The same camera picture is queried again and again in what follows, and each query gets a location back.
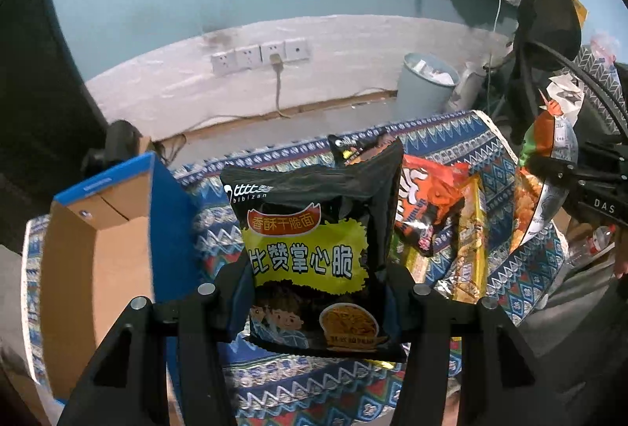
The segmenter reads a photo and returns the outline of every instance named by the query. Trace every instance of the electrical socket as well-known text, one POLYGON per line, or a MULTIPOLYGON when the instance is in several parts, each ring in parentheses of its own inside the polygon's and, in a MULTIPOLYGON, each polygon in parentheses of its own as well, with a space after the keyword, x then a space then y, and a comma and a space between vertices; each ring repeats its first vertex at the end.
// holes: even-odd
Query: electrical socket
POLYGON ((286 60, 286 42, 285 41, 269 41, 259 46, 262 51, 262 62, 264 64, 272 64, 271 56, 279 54, 282 61, 286 60))
POLYGON ((214 75, 219 77, 238 71, 236 53, 233 50, 218 52, 212 55, 212 68, 214 75))
POLYGON ((305 38, 287 39, 286 44, 286 61, 298 61, 301 59, 310 59, 310 47, 305 38))
POLYGON ((259 45, 239 47, 235 49, 238 69, 257 68, 262 65, 262 54, 259 45))

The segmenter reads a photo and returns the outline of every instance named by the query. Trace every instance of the light blue trash can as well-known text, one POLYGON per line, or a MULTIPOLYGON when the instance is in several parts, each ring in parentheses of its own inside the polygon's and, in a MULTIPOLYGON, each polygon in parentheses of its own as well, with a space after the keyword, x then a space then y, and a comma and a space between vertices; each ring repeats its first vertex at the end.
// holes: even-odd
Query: light blue trash can
POLYGON ((397 83, 397 113, 399 119, 429 117, 443 112, 453 89, 458 85, 458 72, 445 61, 431 54, 406 54, 397 83), (428 79, 414 70, 419 61, 425 61, 438 71, 449 73, 453 85, 444 85, 428 79))

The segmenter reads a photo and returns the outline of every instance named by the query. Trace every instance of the screw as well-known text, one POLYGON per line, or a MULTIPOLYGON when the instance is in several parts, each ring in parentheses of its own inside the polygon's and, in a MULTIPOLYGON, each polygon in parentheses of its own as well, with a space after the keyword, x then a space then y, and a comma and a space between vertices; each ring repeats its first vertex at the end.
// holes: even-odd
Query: screw
POLYGON ((430 287, 427 284, 415 284, 412 287, 412 291, 414 294, 419 294, 421 296, 426 296, 431 291, 430 287))
POLYGON ((483 296, 480 302, 486 309, 497 309, 498 306, 497 299, 492 296, 483 296))
POLYGON ((211 283, 203 283, 197 289, 199 294, 214 294, 216 291, 216 286, 211 283))
POLYGON ((133 300, 131 300, 131 309, 135 309, 139 311, 146 305, 146 299, 143 296, 136 296, 133 300))

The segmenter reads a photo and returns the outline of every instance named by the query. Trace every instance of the black snack bag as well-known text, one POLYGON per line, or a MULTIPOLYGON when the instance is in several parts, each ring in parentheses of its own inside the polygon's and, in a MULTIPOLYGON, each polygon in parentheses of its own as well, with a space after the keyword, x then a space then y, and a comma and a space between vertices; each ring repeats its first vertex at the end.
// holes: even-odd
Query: black snack bag
POLYGON ((327 136, 329 148, 334 155, 336 167, 357 164, 372 158, 391 144, 395 138, 385 128, 379 129, 373 137, 357 139, 348 135, 327 136))
POLYGON ((337 169, 224 168, 254 274, 253 342, 277 351, 398 350, 382 326, 402 159, 397 140, 337 169))

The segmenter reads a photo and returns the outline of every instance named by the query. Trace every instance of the cartoon boy illustration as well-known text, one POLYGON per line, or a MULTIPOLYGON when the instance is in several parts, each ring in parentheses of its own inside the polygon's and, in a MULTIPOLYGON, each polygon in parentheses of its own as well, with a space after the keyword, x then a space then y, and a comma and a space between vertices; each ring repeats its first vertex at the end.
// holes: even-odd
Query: cartoon boy illustration
POLYGON ((273 331, 268 326, 268 323, 264 322, 267 311, 268 309, 264 311, 263 307, 259 307, 256 305, 250 308, 250 329, 261 340, 268 342, 277 342, 273 331))
POLYGON ((308 340, 299 329, 303 326, 303 320, 295 313, 273 309, 267 316, 271 328, 274 327, 276 342, 292 346, 294 348, 308 348, 308 340))

